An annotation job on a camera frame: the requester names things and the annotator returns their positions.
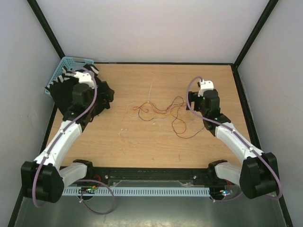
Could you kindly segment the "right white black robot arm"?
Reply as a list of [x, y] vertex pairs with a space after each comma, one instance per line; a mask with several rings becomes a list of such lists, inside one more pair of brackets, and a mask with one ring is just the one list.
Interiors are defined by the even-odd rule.
[[278, 200], [283, 195], [276, 156], [266, 153], [249, 142], [235, 128], [231, 120], [221, 113], [216, 89], [186, 92], [186, 109], [203, 120], [204, 127], [222, 141], [238, 158], [241, 166], [221, 159], [209, 164], [207, 178], [217, 184], [229, 181], [240, 187], [249, 199], [260, 196]]

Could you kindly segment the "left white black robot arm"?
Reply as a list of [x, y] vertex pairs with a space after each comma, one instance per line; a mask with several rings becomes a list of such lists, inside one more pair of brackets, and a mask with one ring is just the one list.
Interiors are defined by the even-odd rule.
[[90, 161], [77, 159], [65, 168], [60, 167], [88, 123], [104, 109], [109, 109], [113, 100], [114, 91], [106, 81], [93, 87], [86, 83], [73, 87], [72, 105], [64, 114], [55, 137], [34, 161], [26, 161], [21, 166], [24, 196], [31, 198], [36, 207], [41, 207], [38, 201], [56, 203], [63, 190], [78, 180], [83, 183], [93, 181], [95, 172]]

